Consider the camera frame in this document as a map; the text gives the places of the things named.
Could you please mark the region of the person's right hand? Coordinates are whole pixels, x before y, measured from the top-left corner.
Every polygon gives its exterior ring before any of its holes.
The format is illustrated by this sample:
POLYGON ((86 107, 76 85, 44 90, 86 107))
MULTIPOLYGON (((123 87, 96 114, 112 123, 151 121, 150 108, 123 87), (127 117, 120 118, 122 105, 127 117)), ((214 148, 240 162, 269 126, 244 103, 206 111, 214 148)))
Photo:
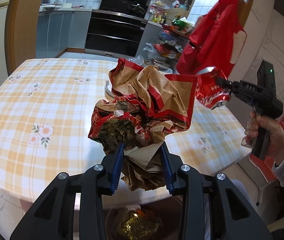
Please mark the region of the person's right hand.
POLYGON ((249 113, 250 120, 247 122, 245 137, 241 144, 245 147, 253 147, 253 141, 258 137, 258 129, 263 128, 269 132, 270 140, 266 155, 273 157, 277 166, 284 160, 284 130, 275 119, 261 116, 255 111, 249 113))

